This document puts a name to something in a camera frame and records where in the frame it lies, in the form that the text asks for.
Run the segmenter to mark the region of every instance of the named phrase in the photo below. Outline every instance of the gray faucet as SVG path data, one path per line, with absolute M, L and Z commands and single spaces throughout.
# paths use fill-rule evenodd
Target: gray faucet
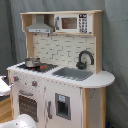
M 84 51 L 80 52 L 80 54 L 79 54 L 79 62 L 76 64 L 76 67 L 78 67 L 78 69 L 81 69 L 81 70 L 85 69 L 86 66 L 87 66 L 86 62 L 85 63 L 81 62 L 81 57 L 82 57 L 83 54 L 88 54 L 90 59 L 91 59 L 91 65 L 94 65 L 94 58 L 93 58 L 92 54 L 89 51 L 84 50 Z

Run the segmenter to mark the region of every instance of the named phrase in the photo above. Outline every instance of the cabinet handle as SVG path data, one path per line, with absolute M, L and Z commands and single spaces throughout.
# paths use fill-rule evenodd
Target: cabinet handle
M 56 21 L 55 21 L 55 27 L 56 27 L 56 30 L 59 30 L 59 26 L 58 26 L 58 21 L 59 21 L 59 17 L 56 17 Z
M 19 91 L 22 95 L 25 95 L 25 96 L 33 96 L 32 93 L 25 93 L 24 91 L 20 90 Z
M 48 112 L 48 118 L 52 119 L 52 115 L 50 114 L 50 107 L 51 107 L 51 101 L 48 102 L 47 112 Z

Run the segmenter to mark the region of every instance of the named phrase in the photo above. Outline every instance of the fridge door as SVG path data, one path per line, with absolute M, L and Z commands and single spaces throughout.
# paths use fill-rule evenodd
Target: fridge door
M 46 82 L 46 128 L 82 128 L 82 91 L 57 82 Z

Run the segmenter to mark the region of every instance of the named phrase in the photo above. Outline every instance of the stove burner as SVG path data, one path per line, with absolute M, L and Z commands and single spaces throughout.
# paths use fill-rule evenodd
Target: stove burner
M 58 67 L 57 65 L 53 65 L 53 64 L 46 64 L 46 63 L 41 63 L 40 67 L 35 67 L 35 68 L 31 68 L 31 67 L 27 67 L 25 64 L 22 64 L 20 66 L 17 66 L 18 68 L 23 68 L 26 70 L 32 70 L 32 71 L 36 71 L 36 72 L 47 72 L 55 67 Z

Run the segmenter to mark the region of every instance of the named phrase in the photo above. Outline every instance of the control knob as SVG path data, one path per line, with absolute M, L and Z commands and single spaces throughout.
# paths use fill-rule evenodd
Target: control knob
M 37 86 L 37 82 L 36 81 L 32 81 L 32 86 L 36 87 Z
M 14 82 L 19 80 L 18 76 L 14 76 L 13 78 L 14 78 Z

